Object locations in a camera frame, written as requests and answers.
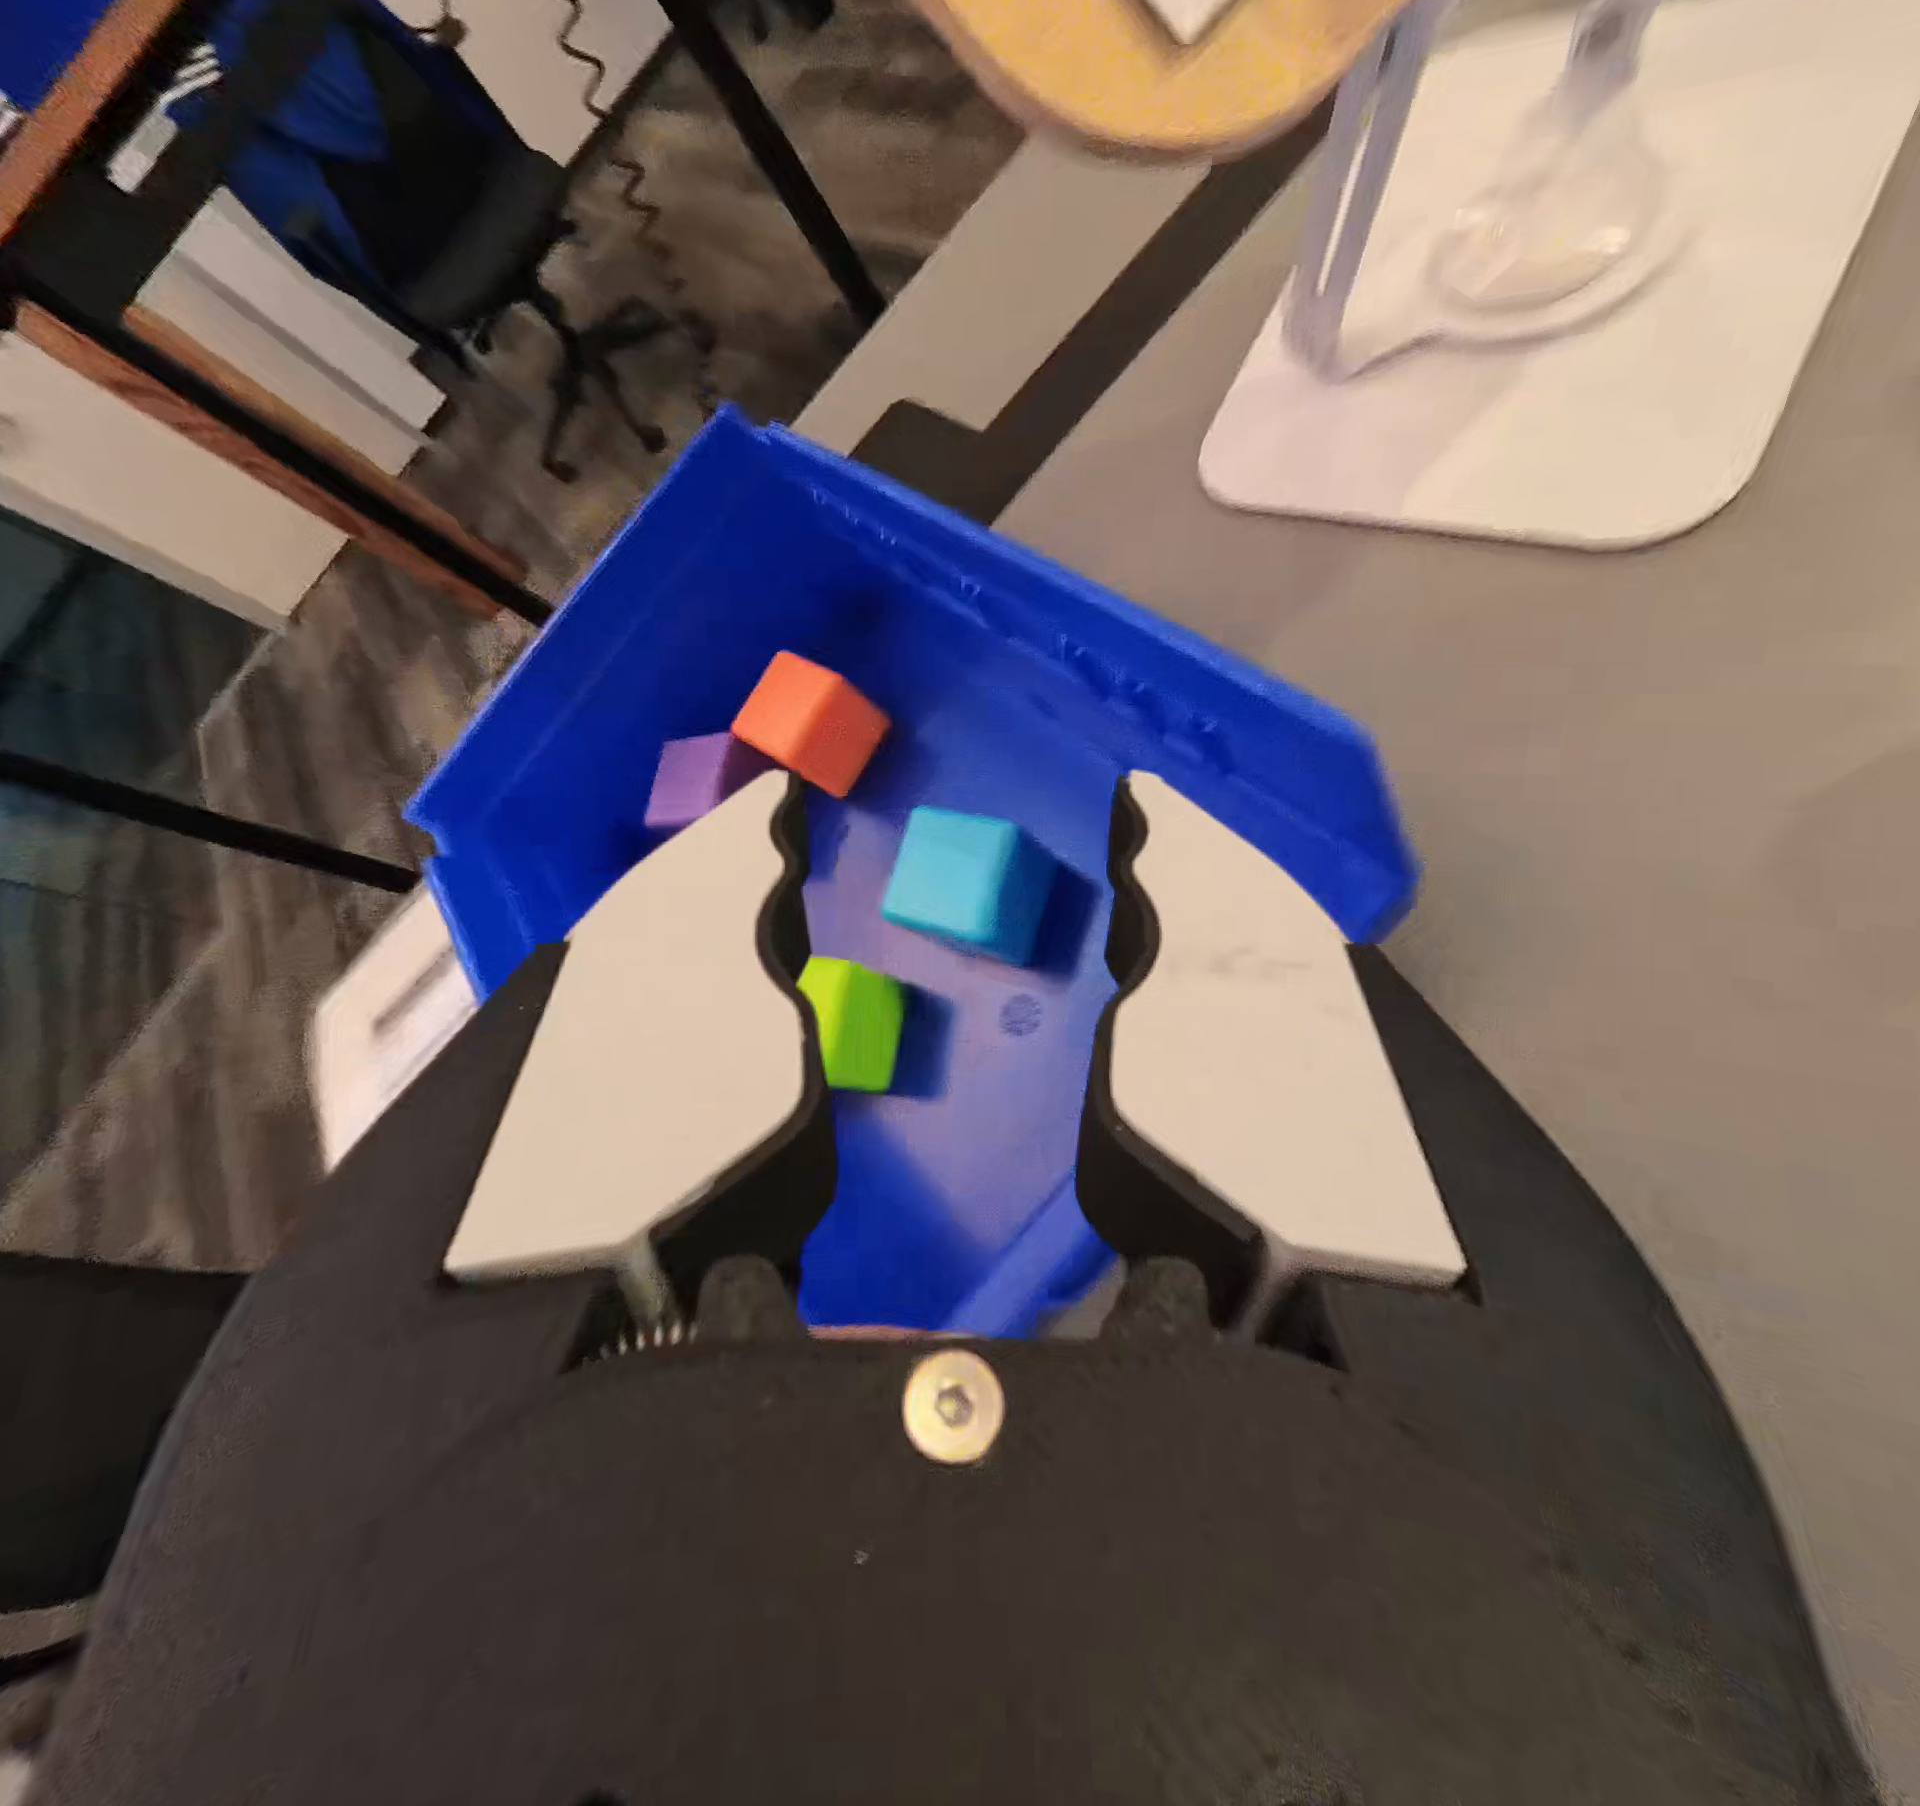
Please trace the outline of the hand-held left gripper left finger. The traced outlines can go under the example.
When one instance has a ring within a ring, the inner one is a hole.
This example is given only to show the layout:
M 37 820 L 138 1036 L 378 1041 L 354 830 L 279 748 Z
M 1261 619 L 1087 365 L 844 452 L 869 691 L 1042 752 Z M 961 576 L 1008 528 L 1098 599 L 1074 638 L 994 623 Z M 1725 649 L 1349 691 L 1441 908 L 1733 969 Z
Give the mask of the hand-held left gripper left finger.
M 694 1291 L 746 1254 L 796 1276 L 836 1189 L 819 1033 L 796 988 L 806 869 L 806 790 L 766 772 L 567 931 L 450 1277 L 596 1269 Z

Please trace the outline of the black swivel chair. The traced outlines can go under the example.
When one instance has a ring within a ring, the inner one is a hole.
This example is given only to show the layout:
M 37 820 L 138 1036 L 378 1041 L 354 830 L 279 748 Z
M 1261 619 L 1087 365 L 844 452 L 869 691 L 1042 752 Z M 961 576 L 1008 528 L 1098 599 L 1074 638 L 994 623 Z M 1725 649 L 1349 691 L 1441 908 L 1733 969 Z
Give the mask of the black swivel chair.
M 549 256 L 579 231 L 567 212 L 571 179 L 558 160 L 509 129 L 513 136 L 508 150 L 495 160 L 479 200 L 468 207 L 440 259 L 401 296 L 378 297 L 369 307 L 302 268 L 459 371 L 471 371 L 471 359 L 494 345 L 494 331 L 512 308 L 529 308 L 558 344 L 547 381 L 540 471 L 574 480 L 579 468 L 563 456 L 563 437 L 591 387 L 605 394 L 640 450 L 660 454 L 666 448 L 666 430 L 636 412 L 616 365 L 660 342 L 679 321 L 671 310 L 645 297 L 614 301 L 585 324 L 571 316 L 544 275 Z

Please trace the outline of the orange cube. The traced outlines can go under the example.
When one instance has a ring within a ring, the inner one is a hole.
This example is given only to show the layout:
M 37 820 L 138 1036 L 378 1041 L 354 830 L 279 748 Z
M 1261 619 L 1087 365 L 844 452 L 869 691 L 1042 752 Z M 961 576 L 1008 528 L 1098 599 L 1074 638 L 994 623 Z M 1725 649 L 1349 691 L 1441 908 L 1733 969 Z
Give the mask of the orange cube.
M 847 677 L 792 649 L 769 657 L 730 722 L 733 738 L 834 799 L 851 796 L 891 729 Z

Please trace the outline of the light blue cube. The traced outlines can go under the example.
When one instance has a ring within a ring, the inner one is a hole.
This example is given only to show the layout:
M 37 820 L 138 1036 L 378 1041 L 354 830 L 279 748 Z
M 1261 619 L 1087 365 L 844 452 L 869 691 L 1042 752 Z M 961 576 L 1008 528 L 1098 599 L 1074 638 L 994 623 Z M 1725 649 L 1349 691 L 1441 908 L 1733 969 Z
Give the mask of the light blue cube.
M 1019 824 L 918 806 L 882 889 L 887 924 L 965 956 L 1028 968 L 1060 862 Z

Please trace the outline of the blue plastic bin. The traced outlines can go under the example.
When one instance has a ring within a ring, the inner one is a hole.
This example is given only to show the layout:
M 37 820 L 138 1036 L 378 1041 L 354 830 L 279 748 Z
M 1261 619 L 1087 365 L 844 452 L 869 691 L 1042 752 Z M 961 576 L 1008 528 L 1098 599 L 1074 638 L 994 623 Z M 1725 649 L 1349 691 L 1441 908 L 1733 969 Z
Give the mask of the blue plastic bin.
M 1111 1258 L 1068 1204 L 1116 993 L 1119 775 L 1167 778 L 1277 857 L 1345 940 L 1401 924 L 1419 862 L 1371 736 L 1325 702 L 723 408 L 407 803 L 479 994 L 649 854 L 661 750 L 722 730 L 782 649 L 891 718 L 848 799 L 806 793 L 809 944 L 913 988 L 896 1091 L 834 1101 L 836 1192 L 799 1263 L 800 1314 L 1028 1329 Z M 1019 826 L 1058 862 L 1031 966 L 882 918 L 923 806 Z

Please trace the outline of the grey desk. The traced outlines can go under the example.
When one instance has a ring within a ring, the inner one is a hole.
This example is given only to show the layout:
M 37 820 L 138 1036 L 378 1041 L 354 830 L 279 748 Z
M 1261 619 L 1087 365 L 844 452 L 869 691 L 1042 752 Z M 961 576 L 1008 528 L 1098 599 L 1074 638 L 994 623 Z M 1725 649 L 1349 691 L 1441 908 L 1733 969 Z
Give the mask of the grey desk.
M 1917 1773 L 1915 129 L 1747 482 L 1644 547 L 1236 511 L 1205 420 L 1318 129 L 1202 172 L 1028 144 L 803 434 L 1377 736 L 1394 966 L 1563 1142 L 1708 1356 L 1885 1801 Z

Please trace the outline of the blue jacket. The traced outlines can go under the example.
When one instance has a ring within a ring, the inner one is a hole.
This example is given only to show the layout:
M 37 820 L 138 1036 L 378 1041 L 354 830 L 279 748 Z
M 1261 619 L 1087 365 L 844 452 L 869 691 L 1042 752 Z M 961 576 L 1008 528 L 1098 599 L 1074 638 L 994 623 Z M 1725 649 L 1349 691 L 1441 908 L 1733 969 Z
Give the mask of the blue jacket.
M 440 259 L 512 136 L 454 47 L 350 0 L 222 186 L 300 267 L 371 307 Z

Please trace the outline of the laminated instruction sheet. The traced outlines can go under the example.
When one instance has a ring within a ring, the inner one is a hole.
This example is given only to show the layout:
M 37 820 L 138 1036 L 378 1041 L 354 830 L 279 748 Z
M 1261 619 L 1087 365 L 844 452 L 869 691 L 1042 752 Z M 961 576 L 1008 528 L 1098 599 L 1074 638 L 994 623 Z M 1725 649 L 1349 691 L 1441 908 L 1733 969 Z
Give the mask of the laminated instruction sheet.
M 307 1088 L 320 1170 L 440 1058 L 477 1012 L 441 908 L 426 889 L 400 902 L 312 1012 Z

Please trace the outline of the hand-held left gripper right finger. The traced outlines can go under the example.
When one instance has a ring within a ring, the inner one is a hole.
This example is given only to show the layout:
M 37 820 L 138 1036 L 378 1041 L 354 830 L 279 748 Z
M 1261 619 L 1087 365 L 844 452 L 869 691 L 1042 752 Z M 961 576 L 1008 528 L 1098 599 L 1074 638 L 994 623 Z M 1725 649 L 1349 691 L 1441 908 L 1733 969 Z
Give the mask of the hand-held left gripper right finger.
M 1349 939 L 1280 862 L 1148 772 L 1116 786 L 1077 1204 L 1209 1291 L 1467 1274 Z

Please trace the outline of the green cube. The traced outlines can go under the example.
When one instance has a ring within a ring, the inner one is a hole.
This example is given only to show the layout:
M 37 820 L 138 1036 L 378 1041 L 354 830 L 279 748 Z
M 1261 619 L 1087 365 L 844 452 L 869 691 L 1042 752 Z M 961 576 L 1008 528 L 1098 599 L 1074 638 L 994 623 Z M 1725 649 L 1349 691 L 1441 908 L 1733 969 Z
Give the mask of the green cube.
M 887 1095 L 907 1015 L 902 983 L 853 959 L 809 956 L 799 991 L 816 1020 L 829 1086 Z

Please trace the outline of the purple cube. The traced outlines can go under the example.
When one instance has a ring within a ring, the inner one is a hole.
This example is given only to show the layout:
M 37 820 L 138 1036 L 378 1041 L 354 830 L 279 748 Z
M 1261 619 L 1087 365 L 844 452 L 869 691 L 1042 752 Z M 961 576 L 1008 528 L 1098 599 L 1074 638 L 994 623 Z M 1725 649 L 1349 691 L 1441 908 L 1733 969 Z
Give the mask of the purple cube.
M 640 823 L 649 834 L 680 832 L 700 824 L 743 785 L 778 770 L 768 753 L 733 730 L 666 741 Z

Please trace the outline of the wooden document stand white base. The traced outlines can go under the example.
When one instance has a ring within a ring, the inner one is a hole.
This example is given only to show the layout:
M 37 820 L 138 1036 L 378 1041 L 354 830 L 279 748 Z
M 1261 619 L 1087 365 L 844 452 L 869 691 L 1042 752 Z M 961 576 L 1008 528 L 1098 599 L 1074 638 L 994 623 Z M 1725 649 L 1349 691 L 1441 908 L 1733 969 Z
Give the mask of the wooden document stand white base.
M 1758 472 L 1915 120 L 1915 0 L 916 0 L 1024 127 L 1212 165 L 979 434 L 882 433 L 994 517 L 1283 186 L 1298 259 L 1196 475 L 1246 515 L 1614 552 Z

